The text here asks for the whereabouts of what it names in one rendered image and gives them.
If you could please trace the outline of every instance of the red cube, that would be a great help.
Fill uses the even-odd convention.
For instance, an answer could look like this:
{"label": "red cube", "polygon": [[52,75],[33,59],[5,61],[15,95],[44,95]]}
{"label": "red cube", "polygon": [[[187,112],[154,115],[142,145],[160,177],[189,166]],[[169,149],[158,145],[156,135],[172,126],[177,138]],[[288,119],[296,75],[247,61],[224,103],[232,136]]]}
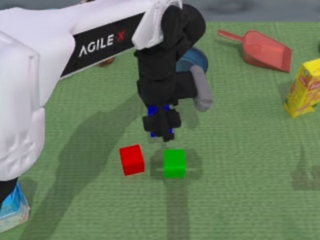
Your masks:
{"label": "red cube", "polygon": [[119,148],[119,153],[125,176],[145,171],[145,161],[139,144]]}

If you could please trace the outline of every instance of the green cube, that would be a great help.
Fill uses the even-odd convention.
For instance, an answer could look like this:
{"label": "green cube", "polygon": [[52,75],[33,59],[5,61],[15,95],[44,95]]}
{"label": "green cube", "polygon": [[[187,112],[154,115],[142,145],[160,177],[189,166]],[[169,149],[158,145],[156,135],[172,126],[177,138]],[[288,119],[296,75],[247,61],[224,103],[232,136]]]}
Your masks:
{"label": "green cube", "polygon": [[164,150],[163,176],[165,178],[184,178],[186,168],[187,164],[184,150]]}

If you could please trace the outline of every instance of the dustpan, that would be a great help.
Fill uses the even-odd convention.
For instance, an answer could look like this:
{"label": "dustpan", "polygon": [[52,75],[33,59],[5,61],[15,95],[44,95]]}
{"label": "dustpan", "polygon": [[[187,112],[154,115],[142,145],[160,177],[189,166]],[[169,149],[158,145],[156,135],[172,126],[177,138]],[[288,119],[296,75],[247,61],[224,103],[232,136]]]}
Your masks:
{"label": "dustpan", "polygon": [[223,30],[218,35],[242,43],[245,63],[267,69],[289,73],[292,51],[284,44],[258,32],[249,30],[238,36]]}

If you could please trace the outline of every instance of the robotic manipulator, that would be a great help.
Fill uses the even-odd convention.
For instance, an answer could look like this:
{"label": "robotic manipulator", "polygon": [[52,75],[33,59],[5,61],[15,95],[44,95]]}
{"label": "robotic manipulator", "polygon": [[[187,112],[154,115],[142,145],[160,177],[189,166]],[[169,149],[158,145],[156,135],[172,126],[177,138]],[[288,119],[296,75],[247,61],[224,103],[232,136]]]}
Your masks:
{"label": "robotic manipulator", "polygon": [[0,207],[18,177],[33,166],[45,144],[45,105],[58,81],[133,47],[137,91],[146,107],[147,132],[173,140],[181,126],[176,106],[194,99],[212,104],[205,73],[177,61],[204,35],[206,24],[181,0],[95,0],[62,9],[0,10]]}

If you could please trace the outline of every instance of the dustpan handle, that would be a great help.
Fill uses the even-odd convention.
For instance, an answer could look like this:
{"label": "dustpan handle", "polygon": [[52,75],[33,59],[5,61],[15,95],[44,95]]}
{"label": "dustpan handle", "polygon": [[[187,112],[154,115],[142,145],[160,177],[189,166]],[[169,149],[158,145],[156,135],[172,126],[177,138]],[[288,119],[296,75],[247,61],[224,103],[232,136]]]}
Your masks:
{"label": "dustpan handle", "polygon": [[238,35],[235,35],[235,34],[233,34],[231,32],[218,30],[217,33],[218,33],[218,35],[220,37],[224,37],[224,38],[227,38],[227,39],[235,40],[237,42],[243,42],[243,40],[244,40],[243,36],[238,36]]}

